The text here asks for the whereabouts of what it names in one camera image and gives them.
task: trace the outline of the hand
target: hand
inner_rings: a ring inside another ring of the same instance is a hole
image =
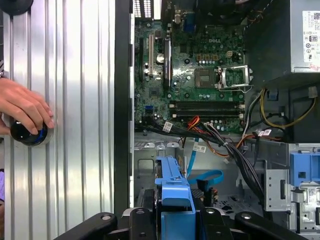
[[[53,113],[42,96],[6,79],[0,79],[0,135],[9,135],[10,128],[2,121],[2,114],[7,114],[21,122],[26,129],[36,135],[43,127],[43,122],[52,129]]]

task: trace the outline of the metal side panel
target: metal side panel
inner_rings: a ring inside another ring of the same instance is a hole
[[[3,24],[6,77],[56,124],[44,146],[5,138],[5,239],[52,240],[114,210],[115,0],[34,0]]]

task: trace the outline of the blue plastic bracket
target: blue plastic bracket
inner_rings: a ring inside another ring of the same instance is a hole
[[[162,188],[162,206],[178,207],[177,211],[161,212],[162,240],[195,240],[196,209],[192,199],[190,185],[181,175],[175,158],[157,157],[161,162],[162,178],[156,178],[155,184]]]
[[[320,152],[290,154],[290,184],[320,183]]]

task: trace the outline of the black rubber foot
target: black rubber foot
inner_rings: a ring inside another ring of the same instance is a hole
[[[34,0],[0,0],[0,9],[11,16],[27,12]]]

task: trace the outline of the motherboard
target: motherboard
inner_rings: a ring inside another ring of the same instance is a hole
[[[134,117],[152,116],[186,127],[194,116],[225,133],[243,131],[244,91],[221,89],[219,67],[245,61],[242,26],[206,25],[196,29],[193,14],[181,14],[168,29],[159,21],[135,26]],[[225,85],[241,85],[242,69],[228,69]]]

